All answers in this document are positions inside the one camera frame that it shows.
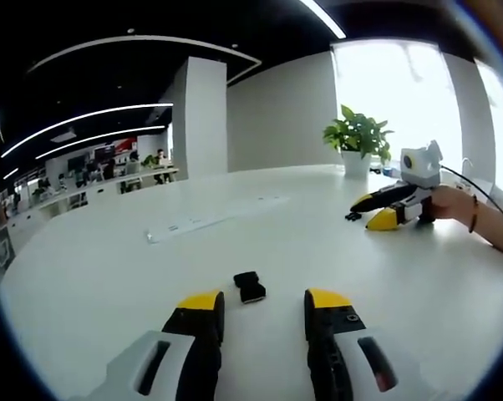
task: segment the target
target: ceiling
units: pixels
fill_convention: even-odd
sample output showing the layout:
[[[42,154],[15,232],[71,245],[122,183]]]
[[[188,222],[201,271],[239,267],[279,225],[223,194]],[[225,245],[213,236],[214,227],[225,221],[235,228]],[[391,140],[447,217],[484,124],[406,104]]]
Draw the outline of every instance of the ceiling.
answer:
[[[444,51],[464,58],[480,56],[446,13],[434,7],[439,2],[318,3],[348,39],[415,38],[436,42]],[[234,84],[274,65],[327,51],[337,40],[298,0],[134,2],[127,8],[113,6],[101,11],[80,4],[61,6],[56,10],[49,6],[38,9],[33,3],[16,6],[15,23],[9,10],[0,12],[0,156],[20,140],[66,119],[132,104],[171,101],[165,98],[165,91],[189,56],[227,63],[228,81]],[[184,38],[187,43],[168,37]],[[129,40],[138,38],[151,40]],[[43,62],[65,49],[98,40],[105,43],[72,49]],[[238,78],[259,64],[254,59],[261,65]],[[57,147],[50,140],[69,129],[77,135],[70,140],[75,141],[171,122],[171,108],[161,114],[153,112],[143,108],[101,114],[44,132],[0,157],[0,185],[12,169],[19,168],[21,174],[41,163],[44,159],[37,162],[35,157]]]

